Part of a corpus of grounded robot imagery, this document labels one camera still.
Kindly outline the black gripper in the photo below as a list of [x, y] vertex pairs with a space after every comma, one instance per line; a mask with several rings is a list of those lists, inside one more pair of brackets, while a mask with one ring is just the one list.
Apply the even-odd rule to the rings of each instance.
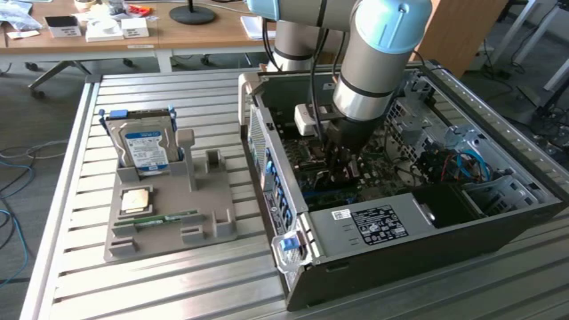
[[348, 117], [333, 119], [325, 131], [326, 148], [345, 149], [350, 154], [358, 154], [366, 145], [381, 118], [369, 121], [356, 121]]

